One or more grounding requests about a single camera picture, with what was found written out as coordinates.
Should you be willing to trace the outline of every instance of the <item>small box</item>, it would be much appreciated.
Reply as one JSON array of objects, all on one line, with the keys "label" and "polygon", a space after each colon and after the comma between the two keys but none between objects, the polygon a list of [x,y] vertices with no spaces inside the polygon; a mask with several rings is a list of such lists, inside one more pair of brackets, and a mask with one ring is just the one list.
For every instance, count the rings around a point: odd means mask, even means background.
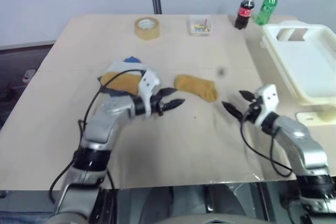
[{"label": "small box", "polygon": [[207,36],[212,33],[213,22],[210,15],[190,15],[188,27],[192,36]]}]

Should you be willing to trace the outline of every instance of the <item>white dish rack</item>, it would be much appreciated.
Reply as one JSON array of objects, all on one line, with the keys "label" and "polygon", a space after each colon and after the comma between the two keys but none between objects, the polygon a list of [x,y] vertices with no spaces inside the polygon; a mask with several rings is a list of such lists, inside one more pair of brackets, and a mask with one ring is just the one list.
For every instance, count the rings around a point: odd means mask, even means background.
[{"label": "white dish rack", "polygon": [[269,51],[291,94],[301,105],[322,105],[300,112],[305,125],[336,124],[336,35],[323,25],[286,21],[263,27]]}]

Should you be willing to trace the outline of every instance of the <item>table surface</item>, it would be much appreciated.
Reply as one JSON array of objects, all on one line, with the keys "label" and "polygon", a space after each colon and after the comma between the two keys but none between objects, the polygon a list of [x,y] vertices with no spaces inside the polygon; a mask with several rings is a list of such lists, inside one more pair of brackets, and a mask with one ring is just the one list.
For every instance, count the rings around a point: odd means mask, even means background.
[{"label": "table surface", "polygon": [[[144,41],[134,34],[139,17],[87,15],[69,22],[0,132],[0,190],[49,188],[78,145],[77,120],[99,87],[97,77],[113,61],[129,56],[154,69],[164,87],[172,87],[177,74],[191,74],[214,80],[220,97],[208,103],[179,91],[166,99],[185,98],[182,106],[126,126],[109,163],[118,188],[282,179],[269,162],[246,149],[238,122],[220,103],[230,101],[244,109],[247,104],[238,90],[255,91],[263,82],[274,82],[280,86],[280,113],[294,118],[307,109],[296,104],[280,78],[268,79],[272,62],[263,58],[269,56],[259,46],[260,27],[250,21],[246,30],[237,30],[226,15],[213,15],[213,33],[192,37],[186,15],[160,15],[155,16],[160,37]],[[294,17],[275,16],[273,22],[285,19]],[[224,76],[217,74],[219,68],[225,69]],[[335,175],[335,128],[310,130],[327,150]],[[246,135],[255,148],[268,153],[269,137],[253,127],[247,127]],[[278,146],[275,152],[288,164]]]}]

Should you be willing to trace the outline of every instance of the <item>packing tape roll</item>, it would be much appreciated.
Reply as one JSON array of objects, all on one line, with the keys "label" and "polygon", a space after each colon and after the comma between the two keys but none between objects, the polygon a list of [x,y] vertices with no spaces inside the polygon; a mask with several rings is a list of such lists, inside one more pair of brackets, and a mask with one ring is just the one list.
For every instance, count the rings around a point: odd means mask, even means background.
[{"label": "packing tape roll", "polygon": [[160,23],[152,17],[139,18],[134,22],[135,34],[144,40],[156,39],[160,35]]}]

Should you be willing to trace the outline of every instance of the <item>plastic bottle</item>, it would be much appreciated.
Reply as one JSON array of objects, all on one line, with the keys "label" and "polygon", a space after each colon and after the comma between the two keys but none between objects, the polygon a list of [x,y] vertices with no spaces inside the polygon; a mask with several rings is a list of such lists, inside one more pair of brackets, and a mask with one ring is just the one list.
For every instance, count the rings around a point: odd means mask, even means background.
[{"label": "plastic bottle", "polygon": [[240,29],[246,28],[250,19],[252,9],[254,8],[254,0],[243,0],[240,4],[238,15],[235,22],[235,27]]},{"label": "plastic bottle", "polygon": [[258,25],[267,24],[277,4],[278,0],[264,0],[260,12],[256,17],[256,23]]}]

